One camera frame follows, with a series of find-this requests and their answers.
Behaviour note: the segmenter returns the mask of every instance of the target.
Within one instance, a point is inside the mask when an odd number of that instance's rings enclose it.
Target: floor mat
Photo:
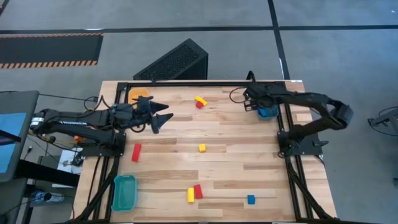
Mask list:
[[[0,68],[96,65],[103,33],[0,36]]]

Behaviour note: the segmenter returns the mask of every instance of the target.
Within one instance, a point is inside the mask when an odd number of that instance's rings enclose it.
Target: red block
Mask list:
[[[195,186],[193,186],[193,189],[194,189],[194,191],[195,191],[195,198],[196,198],[196,199],[201,199],[201,198],[203,198],[203,194],[201,193],[200,184],[196,184]]]
[[[197,101],[197,108],[201,109],[203,107],[203,103],[201,101]]]
[[[134,145],[134,151],[132,152],[131,160],[138,162],[139,153],[141,152],[141,144]]]

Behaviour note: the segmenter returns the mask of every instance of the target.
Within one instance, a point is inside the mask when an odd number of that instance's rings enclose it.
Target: concrete floor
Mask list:
[[[398,24],[395,0],[274,2],[280,26]],[[0,30],[270,26],[269,15],[267,1],[260,0],[10,0],[0,16]],[[396,223],[398,190],[392,178],[398,177],[398,140],[374,132],[366,119],[398,103],[394,97],[398,30],[282,31],[281,35],[291,79],[303,80],[309,91],[350,104],[355,112],[348,129],[320,134],[330,141],[324,156],[338,216]],[[98,66],[0,70],[0,91],[96,96],[103,80],[130,80],[187,38],[209,53],[209,79],[242,79],[248,70],[257,79],[282,78],[272,31],[113,33],[105,34]],[[81,111],[83,105],[40,97],[37,110],[42,108]],[[50,148],[50,153],[60,151]],[[35,147],[28,160],[37,161],[43,154]],[[69,215],[67,204],[35,208],[31,223],[62,222]]]

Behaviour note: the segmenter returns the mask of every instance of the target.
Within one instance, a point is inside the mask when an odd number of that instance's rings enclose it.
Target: wooden tabletop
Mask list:
[[[102,84],[100,95],[108,104],[114,102],[118,82]],[[285,82],[290,91],[304,91],[300,81]],[[118,175],[132,174],[138,179],[138,200],[131,212],[112,212],[112,222],[295,220],[285,162],[277,157],[277,120],[261,121],[255,111],[245,112],[242,104],[231,102],[229,93],[233,88],[147,88],[153,101],[170,106],[160,114],[174,113],[174,117],[159,134],[153,134],[151,128],[139,134],[126,131],[126,149]],[[233,97],[242,99],[242,91]],[[195,107],[196,95],[208,102],[201,110]],[[312,120],[308,108],[291,106],[291,110],[296,124]],[[139,162],[131,161],[135,143],[142,144]],[[206,144],[206,152],[199,153],[199,144]],[[96,160],[91,157],[84,161],[74,203],[76,215],[86,207]],[[313,156],[302,156],[302,160],[309,191],[326,212],[335,216],[324,166]],[[101,164],[102,160],[93,194],[98,187]],[[201,185],[203,199],[187,203],[187,189],[196,184]],[[248,195],[255,195],[255,205],[248,205]],[[107,198],[105,193],[100,217],[104,217]],[[301,193],[299,199],[304,217]]]

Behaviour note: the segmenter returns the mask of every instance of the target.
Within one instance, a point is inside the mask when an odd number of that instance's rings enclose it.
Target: black box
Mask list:
[[[206,80],[208,53],[187,39],[133,76],[134,80]]]

